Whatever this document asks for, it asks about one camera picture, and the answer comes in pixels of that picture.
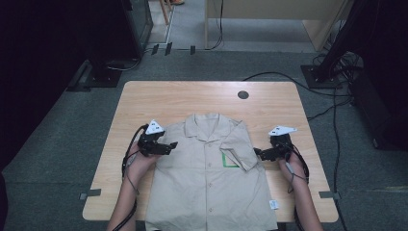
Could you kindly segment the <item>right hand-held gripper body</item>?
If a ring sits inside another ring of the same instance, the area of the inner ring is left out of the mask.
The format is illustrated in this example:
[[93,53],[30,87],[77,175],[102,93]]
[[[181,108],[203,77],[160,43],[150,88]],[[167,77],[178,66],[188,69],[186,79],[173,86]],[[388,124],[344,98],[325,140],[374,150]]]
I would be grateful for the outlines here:
[[296,128],[278,125],[268,132],[269,141],[272,145],[272,153],[275,157],[290,158],[293,153],[290,133],[296,131]]

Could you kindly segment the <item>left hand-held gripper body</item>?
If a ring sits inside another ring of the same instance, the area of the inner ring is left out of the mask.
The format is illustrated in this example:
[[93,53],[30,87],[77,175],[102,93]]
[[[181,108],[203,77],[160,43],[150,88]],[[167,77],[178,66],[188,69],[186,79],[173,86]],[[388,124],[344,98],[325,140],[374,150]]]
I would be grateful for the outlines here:
[[158,139],[165,134],[165,129],[155,119],[144,125],[142,129],[143,133],[138,141],[138,147],[142,155],[158,155],[162,150],[166,150],[158,143]]

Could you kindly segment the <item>beige short-sleeved shirt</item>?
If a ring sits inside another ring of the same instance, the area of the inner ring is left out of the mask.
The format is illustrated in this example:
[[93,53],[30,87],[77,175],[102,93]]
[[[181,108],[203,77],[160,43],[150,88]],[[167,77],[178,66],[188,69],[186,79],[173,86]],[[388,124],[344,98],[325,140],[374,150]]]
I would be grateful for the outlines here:
[[160,158],[146,231],[272,231],[276,215],[265,168],[243,121],[190,115],[160,138],[177,147]]

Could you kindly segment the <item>person's left hand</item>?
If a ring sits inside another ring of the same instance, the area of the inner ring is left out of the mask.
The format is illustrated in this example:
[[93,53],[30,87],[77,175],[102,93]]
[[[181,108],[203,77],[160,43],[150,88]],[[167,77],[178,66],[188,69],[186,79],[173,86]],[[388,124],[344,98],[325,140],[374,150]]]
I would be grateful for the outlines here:
[[136,143],[133,143],[130,149],[129,157],[126,162],[126,176],[133,182],[139,182],[149,168],[160,159],[160,155],[143,156]]

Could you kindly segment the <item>black stand base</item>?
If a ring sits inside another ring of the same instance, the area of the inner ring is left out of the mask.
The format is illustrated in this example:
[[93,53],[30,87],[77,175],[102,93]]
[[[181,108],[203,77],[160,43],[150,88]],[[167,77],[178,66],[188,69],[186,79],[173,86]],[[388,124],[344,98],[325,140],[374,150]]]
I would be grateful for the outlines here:
[[94,68],[85,60],[70,80],[67,91],[90,91],[93,88],[115,88],[121,76],[119,70]]
[[338,77],[330,77],[329,71],[319,65],[302,65],[302,74],[309,89],[339,89]]

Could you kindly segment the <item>dark equipment box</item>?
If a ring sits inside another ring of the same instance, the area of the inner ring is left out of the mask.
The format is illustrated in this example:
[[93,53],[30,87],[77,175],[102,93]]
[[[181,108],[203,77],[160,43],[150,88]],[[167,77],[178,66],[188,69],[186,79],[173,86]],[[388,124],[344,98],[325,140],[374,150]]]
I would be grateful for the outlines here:
[[392,113],[368,75],[359,71],[351,84],[354,102],[370,131],[372,145],[381,150],[408,152],[408,105]]

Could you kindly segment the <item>black slanted stand column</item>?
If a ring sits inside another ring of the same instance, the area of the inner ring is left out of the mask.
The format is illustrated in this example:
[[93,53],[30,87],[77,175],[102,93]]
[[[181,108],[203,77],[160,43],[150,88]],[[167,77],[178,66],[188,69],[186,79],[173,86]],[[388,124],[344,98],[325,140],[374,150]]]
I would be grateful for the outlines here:
[[382,0],[355,0],[344,27],[320,67],[332,74],[334,66],[347,52],[361,50],[374,34]]

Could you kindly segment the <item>wooden chair legs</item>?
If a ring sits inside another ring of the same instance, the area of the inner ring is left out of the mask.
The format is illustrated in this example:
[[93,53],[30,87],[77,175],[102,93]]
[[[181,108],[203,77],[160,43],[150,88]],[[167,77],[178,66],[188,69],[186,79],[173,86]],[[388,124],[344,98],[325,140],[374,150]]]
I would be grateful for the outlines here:
[[170,17],[173,13],[173,6],[171,4],[171,0],[159,0],[162,13],[164,16],[165,24],[168,25],[170,23]]

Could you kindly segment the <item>black curtain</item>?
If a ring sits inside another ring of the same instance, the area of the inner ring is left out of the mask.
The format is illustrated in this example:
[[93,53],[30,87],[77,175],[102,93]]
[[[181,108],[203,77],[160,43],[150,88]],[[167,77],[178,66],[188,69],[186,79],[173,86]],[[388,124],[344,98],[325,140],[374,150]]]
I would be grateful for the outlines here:
[[121,13],[120,0],[0,0],[0,171],[84,60],[108,68]]

